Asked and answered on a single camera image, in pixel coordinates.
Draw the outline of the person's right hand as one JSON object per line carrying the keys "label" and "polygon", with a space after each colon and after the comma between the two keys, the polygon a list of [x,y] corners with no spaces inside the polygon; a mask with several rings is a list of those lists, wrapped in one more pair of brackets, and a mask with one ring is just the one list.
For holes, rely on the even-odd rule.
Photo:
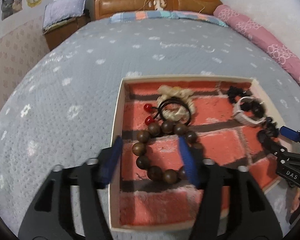
{"label": "person's right hand", "polygon": [[294,213],[300,205],[300,188],[296,189],[295,196],[292,201],[292,206],[290,208],[290,213]]}

